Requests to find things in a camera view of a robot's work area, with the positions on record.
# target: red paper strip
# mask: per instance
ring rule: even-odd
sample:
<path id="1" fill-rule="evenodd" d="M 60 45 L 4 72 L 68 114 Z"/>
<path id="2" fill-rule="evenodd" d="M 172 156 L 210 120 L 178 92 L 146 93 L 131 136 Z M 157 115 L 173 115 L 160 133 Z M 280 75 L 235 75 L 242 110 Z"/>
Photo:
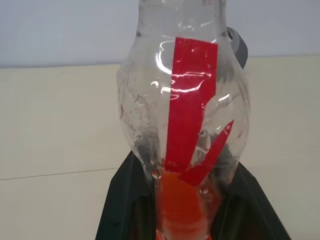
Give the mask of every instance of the red paper strip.
<path id="1" fill-rule="evenodd" d="M 205 106 L 216 94 L 218 45 L 177 37 L 173 55 L 165 169 L 182 173 L 192 159 Z"/>
<path id="2" fill-rule="evenodd" d="M 234 121 L 230 122 L 225 128 L 220 132 L 216 137 L 209 152 L 205 156 L 204 160 L 198 165 L 188 169 L 182 173 L 178 179 L 192 185 L 198 186 L 214 168 L 215 164 L 218 161 L 218 157 L 224 148 L 228 136 L 231 132 Z"/>

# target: beige floor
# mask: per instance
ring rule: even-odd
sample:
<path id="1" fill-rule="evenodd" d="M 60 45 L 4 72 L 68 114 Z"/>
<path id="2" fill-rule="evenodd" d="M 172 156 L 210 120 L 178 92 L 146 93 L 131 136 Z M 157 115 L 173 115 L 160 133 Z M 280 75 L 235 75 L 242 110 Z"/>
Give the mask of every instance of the beige floor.
<path id="1" fill-rule="evenodd" d="M 242 163 L 293 240 L 320 239 L 320 56 L 251 58 Z M 117 65 L 0 69 L 0 239 L 94 239 L 129 152 Z"/>

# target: white wall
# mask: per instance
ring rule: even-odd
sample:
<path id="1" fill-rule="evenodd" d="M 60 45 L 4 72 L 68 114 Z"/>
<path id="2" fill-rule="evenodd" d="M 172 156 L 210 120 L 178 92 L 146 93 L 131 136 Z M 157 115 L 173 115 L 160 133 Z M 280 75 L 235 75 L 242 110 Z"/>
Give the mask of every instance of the white wall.
<path id="1" fill-rule="evenodd" d="M 227 1 L 251 56 L 320 53 L 320 0 Z M 137 17 L 138 0 L 0 0 L 0 67 L 119 62 Z"/>

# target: red tape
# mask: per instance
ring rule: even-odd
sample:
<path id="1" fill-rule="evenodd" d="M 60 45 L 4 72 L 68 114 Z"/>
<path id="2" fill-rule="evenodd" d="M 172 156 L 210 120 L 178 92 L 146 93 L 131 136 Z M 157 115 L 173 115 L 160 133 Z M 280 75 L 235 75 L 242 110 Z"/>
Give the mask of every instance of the red tape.
<path id="1" fill-rule="evenodd" d="M 165 169 L 182 173 L 192 160 L 205 106 L 216 95 L 218 45 L 177 37 L 173 55 Z"/>

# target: clear plastic bottle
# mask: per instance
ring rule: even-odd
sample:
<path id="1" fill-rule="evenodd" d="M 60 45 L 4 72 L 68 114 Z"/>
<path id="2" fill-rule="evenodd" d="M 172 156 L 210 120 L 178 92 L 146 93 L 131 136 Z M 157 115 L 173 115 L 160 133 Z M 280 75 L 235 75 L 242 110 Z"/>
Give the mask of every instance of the clear plastic bottle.
<path id="1" fill-rule="evenodd" d="M 128 58 L 117 73 L 122 128 L 132 151 L 144 167 L 146 178 L 150 183 L 155 183 L 157 229 L 167 240 L 207 239 L 210 224 L 246 144 L 249 95 L 228 40 L 225 8 L 226 0 L 140 0 L 136 38 Z M 206 104 L 202 104 L 203 120 L 196 146 L 192 148 L 190 159 L 175 163 L 178 167 L 175 171 L 174 168 L 166 168 L 166 157 L 167 149 L 172 147 L 168 145 L 172 142 L 168 138 L 170 114 L 174 111 L 171 104 L 179 97 L 173 87 L 176 84 L 173 66 L 176 64 L 177 39 L 217 45 L 217 66 L 215 94 Z M 206 70 L 198 74 L 208 75 Z M 200 94 L 198 92 L 197 95 L 197 90 L 192 90 L 196 98 Z M 189 94 L 185 89 L 178 89 L 178 92 L 181 91 Z M 192 128 L 193 118 L 184 119 L 183 114 L 180 116 L 179 121 Z M 226 130 L 226 142 L 210 173 L 199 184 L 181 181 L 179 175 L 201 165 L 215 140 Z M 180 131 L 175 139 L 187 143 L 191 139 L 188 131 Z M 176 149 L 177 152 L 186 150 L 183 146 Z M 177 166 L 182 162 L 188 165 Z M 186 200 L 195 196 L 199 198 L 199 205 Z M 166 204 L 170 198 L 175 198 L 171 201 L 172 205 Z M 175 211 L 181 202 L 185 205 Z M 199 218 L 182 220 L 197 214 Z M 196 223 L 206 225 L 206 230 L 201 232 L 202 228 L 196 228 Z"/>

